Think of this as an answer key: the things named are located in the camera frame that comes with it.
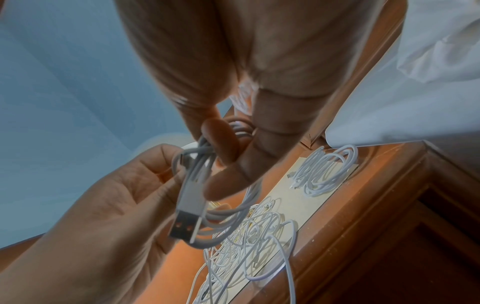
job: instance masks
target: metal usb tip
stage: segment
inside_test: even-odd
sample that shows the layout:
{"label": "metal usb tip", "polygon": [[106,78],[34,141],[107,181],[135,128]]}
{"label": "metal usb tip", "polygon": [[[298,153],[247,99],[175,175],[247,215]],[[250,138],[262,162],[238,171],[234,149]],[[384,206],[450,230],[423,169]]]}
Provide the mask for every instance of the metal usb tip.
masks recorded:
{"label": "metal usb tip", "polygon": [[173,238],[182,239],[185,242],[190,242],[194,236],[199,220],[200,218],[194,214],[178,211],[175,222],[173,222],[168,235]]}

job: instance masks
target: white cable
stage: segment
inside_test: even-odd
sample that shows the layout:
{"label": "white cable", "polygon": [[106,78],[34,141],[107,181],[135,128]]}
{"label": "white cable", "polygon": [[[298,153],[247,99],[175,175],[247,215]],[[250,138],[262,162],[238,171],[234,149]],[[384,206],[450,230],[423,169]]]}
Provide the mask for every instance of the white cable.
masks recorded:
{"label": "white cable", "polygon": [[[258,281],[268,278],[280,271],[283,266],[287,272],[290,303],[295,304],[295,285],[289,256],[297,240],[297,224],[292,220],[284,221],[282,215],[273,210],[275,202],[268,197],[262,203],[251,206],[247,218],[232,231],[218,249],[213,247],[203,251],[205,264],[193,280],[187,304],[190,304],[195,283],[205,267],[208,268],[208,275],[197,292],[194,304],[208,302],[226,304],[228,289],[244,279]],[[286,225],[291,227],[292,238],[285,250],[279,237]],[[267,273],[256,275],[255,272],[268,262],[267,259],[274,248],[279,249],[283,263]]]}
{"label": "white cable", "polygon": [[[249,120],[239,117],[226,118],[225,120],[229,122],[238,138],[253,137],[255,127]],[[203,202],[201,201],[203,198],[202,188],[203,183],[210,177],[212,166],[217,158],[217,155],[215,154],[215,151],[210,143],[202,136],[198,140],[197,148],[184,150],[180,155],[177,156],[177,158],[173,160],[172,171],[174,174],[177,173],[177,163],[179,159],[181,157],[190,157],[190,154],[197,154],[197,157],[195,159],[189,158],[190,163],[187,168],[185,182],[183,183],[178,196],[179,203],[177,205],[177,210],[182,204],[182,201],[186,201],[185,205],[191,210],[194,210],[194,208],[191,208],[191,206],[188,205],[191,204],[191,202],[196,204],[194,206],[200,206],[200,208],[203,208],[203,206],[207,205],[205,200],[203,200]],[[192,239],[190,239],[190,242],[187,243],[191,247],[197,249],[207,249],[219,245],[241,225],[243,219],[249,212],[249,208],[258,200],[261,189],[262,180],[260,179],[252,186],[247,188],[242,203],[234,209],[209,209],[204,211],[203,214],[198,208],[195,209],[196,216],[197,218],[201,219],[201,222],[197,222],[194,229],[192,229],[192,225],[189,224],[188,232],[185,233],[186,237],[184,234],[183,239],[189,238],[191,235]],[[182,224],[182,221],[178,220],[178,225],[182,226]]]}
{"label": "white cable", "polygon": [[[297,172],[288,174],[293,174],[291,188],[303,188],[303,193],[307,197],[316,197],[330,192],[345,180],[348,170],[355,164],[358,157],[359,151],[354,145],[345,145],[329,154],[320,147],[310,154]],[[333,176],[325,178],[337,160],[342,162],[340,170]]]}

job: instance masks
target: cable bundle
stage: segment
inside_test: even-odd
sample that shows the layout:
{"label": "cable bundle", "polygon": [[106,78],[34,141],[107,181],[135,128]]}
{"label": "cable bundle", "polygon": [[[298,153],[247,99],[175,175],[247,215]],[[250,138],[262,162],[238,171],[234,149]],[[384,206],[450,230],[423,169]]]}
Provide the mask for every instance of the cable bundle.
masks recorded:
{"label": "cable bundle", "polygon": [[[240,117],[231,117],[226,118],[225,120],[229,122],[238,138],[253,136],[255,127],[249,120]],[[197,154],[196,158],[190,158],[191,154]],[[186,204],[188,205],[191,204],[192,201],[198,202],[201,200],[203,197],[203,183],[210,177],[212,166],[217,158],[213,147],[203,136],[198,140],[197,148],[184,150],[178,157],[186,156],[188,156],[188,158],[186,158],[188,160],[186,162],[187,174],[178,196],[179,203],[177,205],[177,210],[182,204],[182,201],[187,201]],[[174,174],[177,172],[178,161],[179,159],[177,158],[174,159],[172,163]],[[192,227],[193,225],[187,227],[189,232],[192,232],[189,234],[192,235],[192,239],[187,243],[197,249],[207,249],[215,247],[225,241],[225,239],[241,225],[242,221],[248,215],[250,207],[258,200],[261,189],[262,180],[260,179],[246,190],[242,203],[234,209],[205,210],[204,206],[207,206],[205,200],[203,200],[203,202],[198,202],[196,205],[203,208],[196,214],[198,218],[201,218],[201,223],[198,222],[195,227]],[[192,208],[191,205],[188,205],[187,209],[187,211],[190,211],[194,208]],[[180,227],[182,222],[179,221],[174,224],[174,227],[175,225]]]}
{"label": "cable bundle", "polygon": [[[195,282],[205,267],[208,268],[208,275],[193,301],[195,304],[218,304],[221,300],[225,304],[228,300],[228,288],[241,283],[245,278],[250,281],[266,279],[283,266],[288,277],[290,303],[296,302],[289,256],[297,239],[297,224],[292,220],[285,221],[281,214],[273,211],[275,203],[276,200],[266,198],[262,203],[248,209],[248,216],[231,234],[227,235],[229,230],[226,230],[213,235],[214,238],[222,235],[227,237],[219,248],[212,247],[203,251],[205,264],[196,273],[187,304],[190,304]],[[291,226],[292,238],[288,249],[284,250],[279,237],[288,224]],[[255,275],[255,270],[258,270],[256,266],[262,267],[268,262],[267,259],[275,248],[279,249],[284,263],[267,273]]]}
{"label": "cable bundle", "polygon": [[[359,151],[354,145],[345,145],[329,154],[320,147],[310,154],[297,172],[288,174],[288,177],[293,175],[291,188],[303,187],[303,193],[307,197],[316,197],[330,192],[345,180],[348,170],[355,164],[358,156]],[[337,160],[342,162],[341,169],[332,177],[325,179],[325,175],[333,169]]]}

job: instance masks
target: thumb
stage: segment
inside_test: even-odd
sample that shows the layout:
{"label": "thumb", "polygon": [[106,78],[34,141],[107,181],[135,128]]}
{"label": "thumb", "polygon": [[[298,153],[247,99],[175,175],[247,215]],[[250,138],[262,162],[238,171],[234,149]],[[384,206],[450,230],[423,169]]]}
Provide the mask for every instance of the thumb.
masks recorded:
{"label": "thumb", "polygon": [[184,179],[185,171],[181,170],[127,214],[124,217],[127,233],[137,240],[147,241],[171,223],[169,220],[175,212]]}

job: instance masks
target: hand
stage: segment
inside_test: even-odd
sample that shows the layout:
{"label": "hand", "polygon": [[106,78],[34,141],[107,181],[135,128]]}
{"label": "hand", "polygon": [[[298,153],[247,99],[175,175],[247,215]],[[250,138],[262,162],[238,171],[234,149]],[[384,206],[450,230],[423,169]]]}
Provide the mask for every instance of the hand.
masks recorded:
{"label": "hand", "polygon": [[[205,197],[220,200],[259,179],[299,142],[350,75],[384,1],[116,3],[133,46],[192,134],[216,141],[219,155],[235,155],[205,185]],[[252,97],[257,132],[242,143],[215,105],[246,78],[259,86]]]}
{"label": "hand", "polygon": [[1,303],[133,303],[174,245],[181,149],[153,147],[95,183],[0,273]]}

